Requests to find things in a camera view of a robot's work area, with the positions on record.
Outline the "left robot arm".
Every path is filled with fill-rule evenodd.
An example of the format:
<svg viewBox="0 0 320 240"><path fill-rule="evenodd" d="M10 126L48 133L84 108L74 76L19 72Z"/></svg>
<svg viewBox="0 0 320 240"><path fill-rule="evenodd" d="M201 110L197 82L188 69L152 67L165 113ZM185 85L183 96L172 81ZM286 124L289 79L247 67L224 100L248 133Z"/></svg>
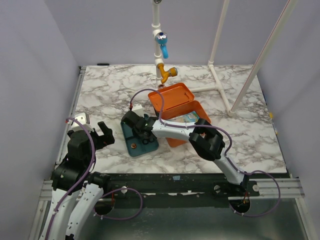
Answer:
<svg viewBox="0 0 320 240"><path fill-rule="evenodd" d="M110 194L111 177L90 173L96 158L91 145L100 150L115 142L113 131L102 122L99 125L102 135L95 130L68 131L67 154L51 175L51 204L41 240L76 239L98 199Z"/></svg>

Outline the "orange medicine kit box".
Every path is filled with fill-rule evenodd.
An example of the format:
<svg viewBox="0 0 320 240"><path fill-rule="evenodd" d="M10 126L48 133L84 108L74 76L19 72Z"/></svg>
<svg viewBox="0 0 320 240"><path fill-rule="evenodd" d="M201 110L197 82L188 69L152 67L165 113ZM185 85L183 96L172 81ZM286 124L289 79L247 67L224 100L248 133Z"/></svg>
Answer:
<svg viewBox="0 0 320 240"><path fill-rule="evenodd" d="M160 89L158 93L152 91L148 94L148 98L154 108L156 115L159 114L162 106L162 98L164 98L164 107L162 111L162 119L172 121L176 117L180 117L189 113L196 113L201 119L211 122L207 113L201 104L195 100L194 94L187 86L180 82L174 85Z"/></svg>

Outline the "teal divided tray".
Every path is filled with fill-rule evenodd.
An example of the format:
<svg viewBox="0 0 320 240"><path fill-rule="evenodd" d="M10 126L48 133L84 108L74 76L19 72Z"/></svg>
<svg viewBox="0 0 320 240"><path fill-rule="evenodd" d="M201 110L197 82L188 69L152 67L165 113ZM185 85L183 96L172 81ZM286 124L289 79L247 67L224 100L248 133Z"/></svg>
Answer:
<svg viewBox="0 0 320 240"><path fill-rule="evenodd" d="M146 120L149 117L151 117L151 116L144 114L144 118ZM122 133L123 133L123 137L124 137L124 141L125 141L125 144L127 147L128 154L131 157L141 156L141 155L153 152L158 149L159 143L158 143L158 140L156 137L154 138L154 142L149 143L147 145L144 145L142 143L142 139L139 136L137 136L136 133L133 132L133 130L128 125L126 125L124 122L122 122L122 120L120 122L120 126L122 129ZM135 149L131 148L131 144L136 144L136 148Z"/></svg>

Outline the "blue cotton swab bag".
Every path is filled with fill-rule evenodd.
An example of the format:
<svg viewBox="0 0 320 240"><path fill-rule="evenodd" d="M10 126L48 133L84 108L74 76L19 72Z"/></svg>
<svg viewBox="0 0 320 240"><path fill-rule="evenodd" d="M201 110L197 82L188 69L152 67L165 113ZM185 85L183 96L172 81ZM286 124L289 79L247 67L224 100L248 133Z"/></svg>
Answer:
<svg viewBox="0 0 320 240"><path fill-rule="evenodd" d="M200 117L195 111L177 117L177 121L181 123L192 123L196 122Z"/></svg>

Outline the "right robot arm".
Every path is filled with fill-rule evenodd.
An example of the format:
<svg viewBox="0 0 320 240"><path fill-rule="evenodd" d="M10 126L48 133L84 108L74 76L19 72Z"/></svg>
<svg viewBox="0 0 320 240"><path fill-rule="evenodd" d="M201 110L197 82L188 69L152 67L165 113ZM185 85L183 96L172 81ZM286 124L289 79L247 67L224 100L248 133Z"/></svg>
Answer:
<svg viewBox="0 0 320 240"><path fill-rule="evenodd" d="M140 140L171 138L189 142L202 159L214 162L223 172L234 195L241 196L247 192L249 177L228 156L230 148L226 147L223 140L223 129L211 125L207 120L199 118L196 122L185 123L160 117L145 119L130 110L121 122Z"/></svg>

